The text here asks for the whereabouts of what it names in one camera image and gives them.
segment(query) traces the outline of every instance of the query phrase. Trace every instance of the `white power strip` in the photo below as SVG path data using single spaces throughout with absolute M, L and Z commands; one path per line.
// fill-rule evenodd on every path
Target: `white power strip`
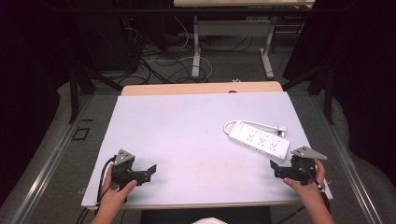
M 242 121 L 237 121 L 230 134 L 230 140 L 256 150 L 261 154 L 284 160 L 290 141 L 250 126 Z

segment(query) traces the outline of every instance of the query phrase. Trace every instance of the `white table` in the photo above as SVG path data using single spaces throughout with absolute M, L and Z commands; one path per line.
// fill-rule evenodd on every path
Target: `white table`
M 154 89 L 160 95 L 150 92 Z M 157 164 L 151 182 L 130 193 L 125 209 L 299 202 L 298 195 L 274 177 L 269 158 L 230 141 L 222 130 L 233 119 L 283 125 L 289 129 L 289 150 L 309 146 L 288 94 L 279 89 L 276 82 L 125 88 L 81 205 L 94 208 L 102 168 L 121 148 L 135 155 L 136 171 Z M 280 165 L 290 166 L 290 157 L 288 153 Z M 329 188 L 327 194 L 331 199 Z
M 314 5 L 315 0 L 175 0 L 176 7 L 279 7 Z M 268 51 L 276 25 L 276 17 L 270 21 L 199 21 L 194 17 L 194 59 L 192 77 L 199 76 L 201 49 L 200 35 L 265 35 L 264 48 L 260 49 L 262 64 L 268 79 L 275 78 Z

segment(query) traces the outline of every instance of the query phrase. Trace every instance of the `person's left hand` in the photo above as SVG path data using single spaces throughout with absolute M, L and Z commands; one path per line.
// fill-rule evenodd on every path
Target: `person's left hand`
M 107 170 L 105 182 L 101 188 L 103 197 L 100 201 L 99 212 L 93 219 L 92 223 L 111 223 L 120 211 L 125 198 L 137 185 L 137 182 L 133 180 L 122 190 L 117 191 L 119 185 L 111 181 L 112 171 L 113 164 L 110 164 L 110 167 Z

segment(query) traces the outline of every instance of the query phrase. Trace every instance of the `white tabletop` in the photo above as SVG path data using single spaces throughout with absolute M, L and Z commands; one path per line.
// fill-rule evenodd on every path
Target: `white tabletop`
M 250 7 L 313 5 L 315 0 L 175 0 L 176 7 Z
M 151 182 L 135 188 L 125 208 L 299 202 L 274 177 L 269 158 L 228 139 L 222 128 L 234 119 L 287 126 L 289 150 L 309 146 L 286 92 L 120 96 L 81 205 L 94 207 L 102 168 L 121 148 L 135 155 L 136 171 L 157 164 Z M 290 158 L 288 152 L 280 165 L 290 166 Z M 327 194 L 331 199 L 329 188 Z

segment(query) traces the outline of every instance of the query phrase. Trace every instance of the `black curtain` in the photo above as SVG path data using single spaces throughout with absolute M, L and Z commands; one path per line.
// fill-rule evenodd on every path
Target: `black curtain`
M 318 0 L 315 7 L 341 8 L 350 3 Z M 396 4 L 360 0 L 351 6 L 356 10 L 353 18 L 348 14 L 307 21 L 284 77 L 294 80 L 334 56 L 334 97 L 349 124 L 349 148 L 396 185 Z
M 68 81 L 50 19 L 39 1 L 0 3 L 0 204 L 15 187 L 50 126 Z

